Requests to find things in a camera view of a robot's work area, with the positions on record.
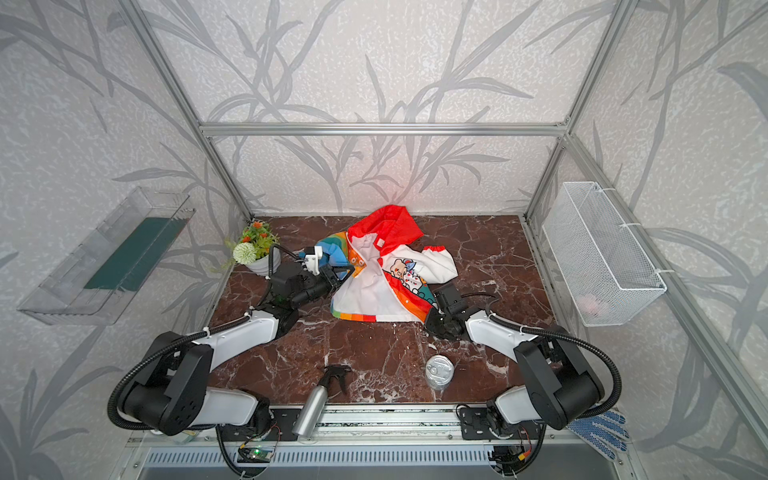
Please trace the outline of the red white rainbow kids jacket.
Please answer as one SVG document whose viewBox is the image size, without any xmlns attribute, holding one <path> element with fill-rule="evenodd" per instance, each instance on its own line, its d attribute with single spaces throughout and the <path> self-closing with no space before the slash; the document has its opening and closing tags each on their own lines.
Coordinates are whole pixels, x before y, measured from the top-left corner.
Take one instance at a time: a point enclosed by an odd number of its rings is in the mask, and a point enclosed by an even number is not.
<svg viewBox="0 0 768 480">
<path fill-rule="evenodd" d="M 455 279 L 458 270 L 443 246 L 412 249 L 423 236 L 406 207 L 387 205 L 318 241 L 326 265 L 355 266 L 332 296 L 332 315 L 357 322 L 425 322 L 436 307 L 430 287 Z"/>
</svg>

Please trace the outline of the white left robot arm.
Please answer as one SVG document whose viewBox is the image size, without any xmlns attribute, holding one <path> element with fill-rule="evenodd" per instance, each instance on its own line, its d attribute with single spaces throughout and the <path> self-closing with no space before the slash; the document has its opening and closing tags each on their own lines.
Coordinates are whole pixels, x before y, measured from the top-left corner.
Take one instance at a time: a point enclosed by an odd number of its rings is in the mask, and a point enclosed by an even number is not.
<svg viewBox="0 0 768 480">
<path fill-rule="evenodd" d="M 284 263 L 270 274 L 264 295 L 241 317 L 189 335 L 172 331 L 155 338 L 142 360 L 118 382 L 107 403 L 113 425 L 155 430 L 167 436 L 217 425 L 259 424 L 259 396 L 214 388 L 210 374 L 220 365 L 285 335 L 300 310 L 352 278 L 353 266 L 323 265 L 311 272 Z"/>
</svg>

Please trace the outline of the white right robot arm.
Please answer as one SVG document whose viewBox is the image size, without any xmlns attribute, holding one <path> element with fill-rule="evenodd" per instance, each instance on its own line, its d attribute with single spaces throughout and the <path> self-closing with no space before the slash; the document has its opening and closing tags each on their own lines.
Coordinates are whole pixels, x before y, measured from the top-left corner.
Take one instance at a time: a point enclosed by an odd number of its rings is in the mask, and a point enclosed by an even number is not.
<svg viewBox="0 0 768 480">
<path fill-rule="evenodd" d="M 599 348 L 561 327 L 542 329 L 505 319 L 491 309 L 493 294 L 460 293 L 447 283 L 433 291 L 427 331 L 445 340 L 469 340 L 513 360 L 523 384 L 486 404 L 486 424 L 500 438 L 525 422 L 562 430 L 609 410 L 621 394 L 615 363 Z"/>
</svg>

